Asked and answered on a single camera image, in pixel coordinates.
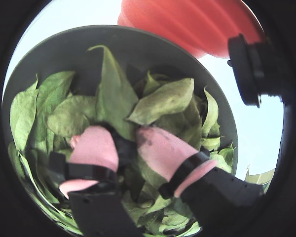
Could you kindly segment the pink tipped gripper finger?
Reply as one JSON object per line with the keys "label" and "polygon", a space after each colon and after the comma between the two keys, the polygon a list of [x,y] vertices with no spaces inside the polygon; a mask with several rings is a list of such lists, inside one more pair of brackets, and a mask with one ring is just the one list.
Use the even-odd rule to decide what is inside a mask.
{"label": "pink tipped gripper finger", "polygon": [[140,128],[137,142],[145,163],[166,181],[159,187],[162,197],[180,198],[198,222],[237,219],[264,194],[261,185],[234,177],[206,150],[198,151],[161,128]]}
{"label": "pink tipped gripper finger", "polygon": [[118,154],[111,133],[91,126],[72,138],[73,152],[51,152],[49,172],[69,200],[85,237],[141,237],[121,203],[116,178]]}

